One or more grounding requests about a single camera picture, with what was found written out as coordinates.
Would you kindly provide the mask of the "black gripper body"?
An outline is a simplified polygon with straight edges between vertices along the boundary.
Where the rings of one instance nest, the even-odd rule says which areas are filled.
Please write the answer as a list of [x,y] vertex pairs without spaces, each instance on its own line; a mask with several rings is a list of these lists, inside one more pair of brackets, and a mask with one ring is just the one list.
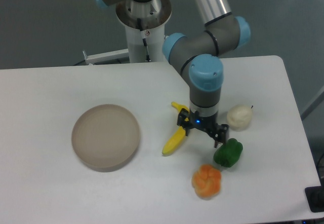
[[189,113],[189,122],[190,129],[198,129],[203,132],[214,132],[217,130],[217,116],[218,113],[215,113],[208,117],[203,117],[199,114],[198,111],[193,112],[190,110]]

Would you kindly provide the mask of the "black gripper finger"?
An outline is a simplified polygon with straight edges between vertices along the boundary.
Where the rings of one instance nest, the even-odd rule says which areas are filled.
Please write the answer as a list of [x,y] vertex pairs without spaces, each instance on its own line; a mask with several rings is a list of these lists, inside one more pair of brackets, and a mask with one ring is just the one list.
[[218,144],[225,144],[229,137],[229,125],[217,124],[207,128],[206,133],[214,140],[214,148],[217,148]]
[[182,108],[178,113],[177,125],[185,131],[185,136],[189,135],[191,130],[191,122],[189,120],[189,111]]

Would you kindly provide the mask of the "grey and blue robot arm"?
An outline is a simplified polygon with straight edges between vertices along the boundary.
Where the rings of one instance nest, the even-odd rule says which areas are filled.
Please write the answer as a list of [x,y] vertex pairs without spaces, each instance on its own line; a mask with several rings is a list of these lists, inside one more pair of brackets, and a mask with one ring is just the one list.
[[217,123],[224,79],[219,56],[246,44],[251,30],[244,18],[233,16],[227,0],[195,1],[205,29],[189,38],[181,33],[165,36],[172,13],[169,0],[96,0],[100,6],[115,5],[132,63],[165,59],[189,86],[190,105],[180,108],[179,128],[185,133],[198,129],[224,144],[229,127]]

